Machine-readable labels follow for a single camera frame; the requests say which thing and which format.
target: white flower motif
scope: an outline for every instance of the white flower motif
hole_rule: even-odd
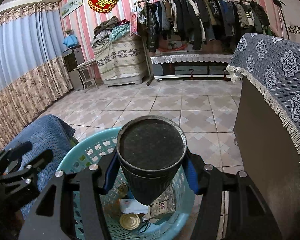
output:
[[[276,80],[275,80],[275,73],[273,72],[273,68],[268,68],[266,73],[265,73],[265,78],[266,78],[266,85],[267,88],[272,88],[272,86],[275,85]]]
[[[273,43],[277,43],[278,41],[282,41],[283,39],[278,38],[278,37],[272,37]]]
[[[296,61],[297,59],[291,50],[285,52],[284,56],[281,57],[282,68],[287,78],[293,77],[298,72]]]
[[[296,96],[291,99],[291,115],[293,121],[300,122],[300,95],[299,94],[296,94]]]
[[[244,51],[247,47],[247,41],[246,38],[244,36],[241,37],[239,44],[237,46],[238,50],[240,51]]]
[[[246,61],[247,63],[247,69],[249,72],[251,72],[254,69],[254,59],[252,55],[250,55]]]
[[[263,59],[265,57],[265,55],[267,54],[267,50],[266,50],[266,45],[263,42],[263,40],[260,40],[258,42],[258,45],[256,46],[257,49],[257,54],[259,56],[259,59]]]

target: blue cloth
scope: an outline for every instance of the blue cloth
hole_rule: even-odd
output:
[[[113,28],[109,36],[110,41],[116,41],[130,32],[130,24],[119,25]]]
[[[53,152],[53,160],[38,174],[38,189],[40,191],[47,185],[49,179],[62,161],[63,157],[71,150],[70,138],[75,130],[58,117],[49,114],[45,115],[24,128],[5,149],[14,148],[18,143],[30,141],[32,150],[22,157],[22,163],[19,170],[37,157],[43,151],[50,149]],[[25,205],[21,211],[23,217],[28,216],[29,210],[34,201]]]
[[[63,40],[63,44],[67,46],[67,48],[71,48],[73,46],[79,45],[78,39],[74,35],[66,36]]]
[[[0,25],[0,91],[60,57],[66,49],[63,39],[59,10],[36,12]]]

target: patterned cloth cover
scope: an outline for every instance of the patterned cloth cover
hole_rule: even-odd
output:
[[[227,71],[245,76],[280,117],[300,156],[300,44],[256,33],[242,36]]]
[[[93,48],[101,79],[135,76],[146,71],[146,56],[141,38],[129,33],[117,41],[105,38]]]
[[[38,174],[38,189],[40,191],[47,185],[49,179],[62,161],[63,157],[71,150],[70,138],[75,130],[58,117],[49,114],[45,115],[24,128],[5,149],[14,148],[18,143],[30,141],[32,150],[22,157],[21,167],[37,157],[43,151],[50,149],[53,151],[53,160]],[[28,216],[34,201],[25,205],[21,211],[24,219]]]

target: metal screw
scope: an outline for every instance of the metal screw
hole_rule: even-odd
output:
[[[96,165],[96,164],[91,164],[91,165],[89,166],[89,170],[91,170],[91,171],[95,171],[95,170],[97,170],[97,169],[99,169],[99,166]]]
[[[55,173],[55,176],[59,178],[59,177],[62,177],[63,174],[64,174],[63,171],[57,171],[57,172]]]
[[[212,171],[212,170],[213,170],[213,166],[212,166],[211,164],[206,164],[206,165],[204,166],[204,169],[205,169],[206,171]]]
[[[245,178],[245,177],[247,177],[247,173],[245,171],[239,171],[239,176],[241,178]]]

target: fringe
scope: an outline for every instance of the fringe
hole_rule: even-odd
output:
[[[298,154],[300,155],[300,133],[294,122],[288,116],[287,112],[269,93],[268,89],[263,86],[257,79],[255,79],[251,73],[243,68],[228,65],[226,70],[229,71],[232,82],[236,82],[240,78],[240,76],[237,75],[241,74],[245,76],[251,82],[251,84],[253,84],[258,89],[258,91],[263,95],[263,98],[265,99],[267,104],[274,110],[275,114],[279,116],[280,120],[282,121],[282,125],[287,129],[298,151]]]

